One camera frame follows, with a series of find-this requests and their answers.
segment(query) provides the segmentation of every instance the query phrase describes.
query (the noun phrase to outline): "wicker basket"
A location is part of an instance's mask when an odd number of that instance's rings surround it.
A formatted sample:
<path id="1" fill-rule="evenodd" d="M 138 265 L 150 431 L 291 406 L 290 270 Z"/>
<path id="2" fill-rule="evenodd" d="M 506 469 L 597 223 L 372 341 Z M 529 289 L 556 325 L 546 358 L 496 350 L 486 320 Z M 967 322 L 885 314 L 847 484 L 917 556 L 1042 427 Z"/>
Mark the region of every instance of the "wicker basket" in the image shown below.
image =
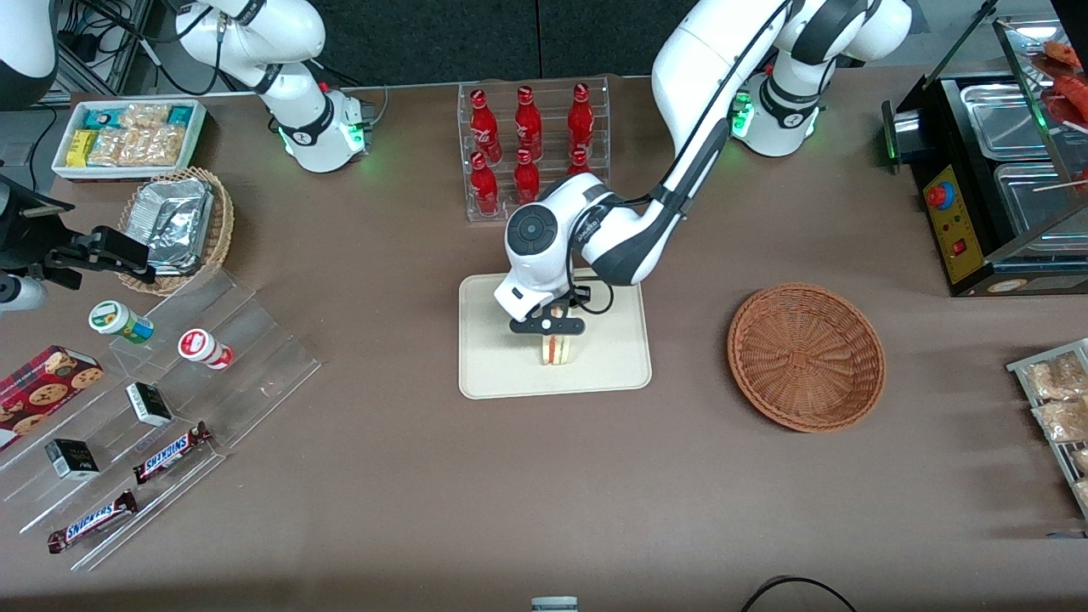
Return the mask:
<path id="1" fill-rule="evenodd" d="M 783 284 L 749 297 L 729 327 L 727 354 L 749 401 L 799 431 L 856 424 L 885 388 L 883 348 L 873 326 L 816 285 Z"/>
<path id="2" fill-rule="evenodd" d="M 208 235 L 205 238 L 203 253 L 200 255 L 200 270 L 206 270 L 212 266 L 222 266 L 226 259 L 226 253 L 231 248 L 231 232 L 234 231 L 234 204 L 231 201 L 231 194 L 226 193 L 226 189 L 223 188 L 223 183 L 214 174 L 201 168 L 186 168 L 185 170 L 156 176 L 151 182 L 165 183 L 183 179 L 200 179 L 208 182 L 215 189 L 215 199 L 212 203 Z M 128 225 L 128 216 L 133 211 L 135 200 L 136 194 L 133 194 L 133 197 L 128 198 L 128 205 L 125 206 L 124 211 L 121 213 L 121 222 L 118 224 L 118 229 L 122 232 Z M 159 277 L 154 280 L 154 283 L 146 284 L 125 274 L 118 274 L 118 277 L 121 278 L 121 282 L 128 289 L 163 297 L 171 295 L 193 278 L 191 276 Z"/>

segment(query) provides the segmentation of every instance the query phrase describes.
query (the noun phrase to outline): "table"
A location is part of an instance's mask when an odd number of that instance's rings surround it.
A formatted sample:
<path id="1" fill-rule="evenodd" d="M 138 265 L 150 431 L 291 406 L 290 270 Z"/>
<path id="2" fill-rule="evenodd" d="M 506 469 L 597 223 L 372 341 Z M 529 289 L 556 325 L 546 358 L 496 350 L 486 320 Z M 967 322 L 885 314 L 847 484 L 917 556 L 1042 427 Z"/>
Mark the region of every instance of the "table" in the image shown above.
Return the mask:
<path id="1" fill-rule="evenodd" d="M 1041 538 L 1076 510 L 1002 366 L 1086 335 L 1088 298 L 948 297 L 910 175 L 878 168 L 880 101 L 919 72 L 841 71 L 790 158 L 727 147 L 643 286 L 647 388 L 483 402 L 457 389 L 457 286 L 508 264 L 502 228 L 465 221 L 456 87 L 394 89 L 373 154 L 329 175 L 283 152 L 256 98 L 208 98 L 195 163 L 237 207 L 227 268 L 327 364 L 90 574 L 0 515 L 0 609 L 720 611 L 792 573 L 860 610 L 1084 610 L 1088 542 Z M 613 83 L 613 181 L 633 196 L 669 139 L 648 79 Z M 86 231 L 133 188 L 52 195 Z M 845 296 L 883 341 L 887 391 L 851 430 L 786 431 L 728 374 L 732 313 L 788 281 Z M 153 304 L 84 285 L 4 318 L 0 371 L 54 342 L 104 351 L 100 299 Z M 805 592 L 766 609 L 838 610 Z"/>

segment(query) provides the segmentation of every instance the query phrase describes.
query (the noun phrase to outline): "foil container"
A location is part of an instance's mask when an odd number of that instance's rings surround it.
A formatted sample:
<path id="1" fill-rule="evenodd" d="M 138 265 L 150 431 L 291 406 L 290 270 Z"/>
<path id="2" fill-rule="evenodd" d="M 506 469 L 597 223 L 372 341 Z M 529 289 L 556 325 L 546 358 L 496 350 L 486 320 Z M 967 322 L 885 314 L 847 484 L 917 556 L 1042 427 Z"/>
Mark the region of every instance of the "foil container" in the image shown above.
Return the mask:
<path id="1" fill-rule="evenodd" d="M 148 247 L 147 262 L 162 277 L 200 268 L 214 189 L 200 179 L 149 183 L 133 201 L 125 235 Z"/>

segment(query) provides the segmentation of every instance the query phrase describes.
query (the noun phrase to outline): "coca-cola bottle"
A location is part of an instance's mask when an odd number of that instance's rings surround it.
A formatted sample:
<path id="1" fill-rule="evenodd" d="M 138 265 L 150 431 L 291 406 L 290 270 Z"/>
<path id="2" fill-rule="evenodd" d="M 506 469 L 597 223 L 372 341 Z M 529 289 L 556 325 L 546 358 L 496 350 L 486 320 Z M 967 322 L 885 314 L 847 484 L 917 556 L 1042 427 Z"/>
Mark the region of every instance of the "coca-cola bottle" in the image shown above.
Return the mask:
<path id="1" fill-rule="evenodd" d="M 533 103 L 532 87 L 518 87 L 518 112 L 514 113 L 518 126 L 518 146 L 529 149 L 533 161 L 544 157 L 544 135 L 541 111 Z"/>
<path id="2" fill-rule="evenodd" d="M 574 103 L 567 113 L 567 128 L 570 134 L 570 150 L 585 149 L 585 157 L 593 156 L 593 107 L 590 106 L 590 86 L 574 85 Z"/>
<path id="3" fill-rule="evenodd" d="M 567 169 L 567 174 L 589 172 L 590 167 L 585 164 L 585 149 L 574 149 L 574 152 L 570 154 L 570 168 Z"/>
<path id="4" fill-rule="evenodd" d="M 469 99 L 472 101 L 472 139 L 475 140 L 477 148 L 483 151 L 487 166 L 495 166 L 503 159 L 495 113 L 487 108 L 487 95 L 483 89 L 473 89 Z"/>
<path id="5" fill-rule="evenodd" d="M 477 208 L 484 217 L 498 215 L 498 183 L 495 181 L 495 173 L 487 168 L 487 160 L 483 152 L 472 151 L 469 158 L 472 163 L 472 174 L 469 182 L 472 183 L 472 197 L 477 200 Z"/>
<path id="6" fill-rule="evenodd" d="M 533 163 L 529 149 L 518 149 L 518 167 L 514 169 L 514 185 L 518 191 L 518 205 L 536 201 L 541 193 L 541 173 Z"/>

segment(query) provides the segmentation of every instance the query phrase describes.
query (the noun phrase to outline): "acrylic display stand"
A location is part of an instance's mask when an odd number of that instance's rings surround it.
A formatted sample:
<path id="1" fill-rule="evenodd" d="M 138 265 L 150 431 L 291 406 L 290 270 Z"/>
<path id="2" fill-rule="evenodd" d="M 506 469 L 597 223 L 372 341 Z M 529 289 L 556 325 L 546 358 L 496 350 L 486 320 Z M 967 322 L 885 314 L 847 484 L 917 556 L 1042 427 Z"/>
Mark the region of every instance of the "acrylic display stand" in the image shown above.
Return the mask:
<path id="1" fill-rule="evenodd" d="M 605 185 L 608 184 L 611 169 L 608 79 L 599 76 L 551 78 L 529 83 L 544 125 L 544 157 L 536 161 L 542 192 L 556 180 L 566 176 L 567 168 L 570 167 L 567 113 L 574 101 L 574 85 L 579 83 L 589 85 L 590 105 L 593 107 L 593 155 L 586 166 Z M 514 125 L 514 113 L 518 110 L 518 87 L 524 83 L 493 82 L 467 83 L 458 87 L 457 131 L 461 140 L 461 171 L 465 175 L 465 201 L 469 221 L 506 221 L 518 208 L 514 187 L 514 169 L 518 167 L 518 133 Z M 472 174 L 469 156 L 477 150 L 475 140 L 472 139 L 472 103 L 469 99 L 473 89 L 483 89 L 487 95 L 487 106 L 498 122 L 498 142 L 503 145 L 503 159 L 491 169 L 498 181 L 498 213 L 490 217 L 480 212 L 469 181 L 469 175 Z"/>
<path id="2" fill-rule="evenodd" d="M 577 270 L 576 278 L 592 270 Z M 568 363 L 546 366 L 541 336 L 514 333 L 510 317 L 494 292 L 506 274 L 469 277 L 459 291 L 458 381 L 471 400 L 554 395 L 641 389 L 650 383 L 650 342 L 642 308 L 642 286 L 617 286 L 616 301 L 604 315 L 580 308 L 570 316 L 585 321 L 585 332 L 572 338 Z M 601 281 L 585 281 L 590 307 L 608 303 Z"/>
<path id="3" fill-rule="evenodd" d="M 254 297 L 221 269 L 198 273 L 147 317 L 154 334 L 145 344 L 116 339 L 100 358 L 106 376 L 57 415 L 0 453 L 3 512 L 21 533 L 41 542 L 132 489 L 139 512 L 55 556 L 72 570 L 92 570 L 193 485 L 219 466 L 258 423 L 305 382 L 320 364 L 288 331 L 276 325 Z M 202 328 L 234 351 L 234 363 L 212 370 L 182 359 L 177 340 Z M 125 388 L 154 384 L 174 415 L 166 427 L 136 419 Z M 205 421 L 214 439 L 201 443 L 166 472 L 136 486 L 133 467 Z M 85 441 L 101 470 L 85 482 L 57 476 L 45 445 L 53 438 Z"/>

